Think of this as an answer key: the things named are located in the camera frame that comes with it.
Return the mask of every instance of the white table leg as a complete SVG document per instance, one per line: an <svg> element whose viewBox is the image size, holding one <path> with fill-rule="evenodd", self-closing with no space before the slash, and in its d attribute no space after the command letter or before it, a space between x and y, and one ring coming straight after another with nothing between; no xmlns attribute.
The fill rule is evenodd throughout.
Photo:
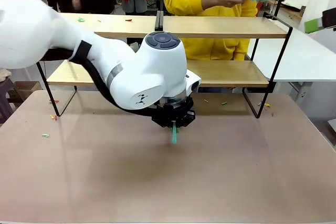
<svg viewBox="0 0 336 224"><path fill-rule="evenodd" d="M313 83L312 82L304 82L298 92L298 95L295 98L295 102L297 105L302 105L303 101L305 100L305 97L307 93L309 92L309 89Z"/></svg>

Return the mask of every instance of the brown tabletop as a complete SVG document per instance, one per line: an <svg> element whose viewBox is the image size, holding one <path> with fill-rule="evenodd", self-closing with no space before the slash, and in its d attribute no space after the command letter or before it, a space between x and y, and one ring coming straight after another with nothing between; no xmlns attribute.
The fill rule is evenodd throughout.
<svg viewBox="0 0 336 224"><path fill-rule="evenodd" d="M53 92L59 106L70 95ZM288 96L270 95L260 119L239 94L194 100L196 120L172 145L169 129L98 92L78 92L54 121L36 91L0 128L0 220L336 220L335 152Z"/></svg>

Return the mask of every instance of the robotic arm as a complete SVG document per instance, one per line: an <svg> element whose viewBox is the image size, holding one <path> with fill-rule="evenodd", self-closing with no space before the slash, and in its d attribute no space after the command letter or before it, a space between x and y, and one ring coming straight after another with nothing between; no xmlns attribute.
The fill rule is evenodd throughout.
<svg viewBox="0 0 336 224"><path fill-rule="evenodd" d="M201 79L187 70L177 37L151 33L135 53L120 40L77 26L40 0L0 0L0 67L31 66L50 48L72 51L65 59L83 65L102 95L127 112L151 116L162 127L188 126L195 119L190 95Z"/></svg>

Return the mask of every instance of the wooden shelf board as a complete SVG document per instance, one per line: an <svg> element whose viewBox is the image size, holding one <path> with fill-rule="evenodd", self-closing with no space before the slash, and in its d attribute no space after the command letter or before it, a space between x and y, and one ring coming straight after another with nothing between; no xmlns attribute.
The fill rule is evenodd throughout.
<svg viewBox="0 0 336 224"><path fill-rule="evenodd" d="M268 81L251 61L188 61L188 69L202 78L201 87L266 87ZM49 85L94 86L86 70L65 60L48 78Z"/></svg>
<svg viewBox="0 0 336 224"><path fill-rule="evenodd" d="M155 16L75 13L62 13L62 15L105 38L143 38L155 30ZM78 22L79 17L85 19L85 21Z"/></svg>
<svg viewBox="0 0 336 224"><path fill-rule="evenodd" d="M287 32L266 18L165 16L165 31L180 38L285 38Z"/></svg>

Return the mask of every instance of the white wall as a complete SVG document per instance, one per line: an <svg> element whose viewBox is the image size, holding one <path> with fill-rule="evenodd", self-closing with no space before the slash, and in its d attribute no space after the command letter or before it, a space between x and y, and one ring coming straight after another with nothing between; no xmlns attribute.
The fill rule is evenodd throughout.
<svg viewBox="0 0 336 224"><path fill-rule="evenodd" d="M304 32L305 21L321 17L324 10L334 7L336 7L336 0L309 0L299 29ZM336 32L328 29L310 36L336 53ZM336 82L313 83L301 108L314 120L336 118Z"/></svg>

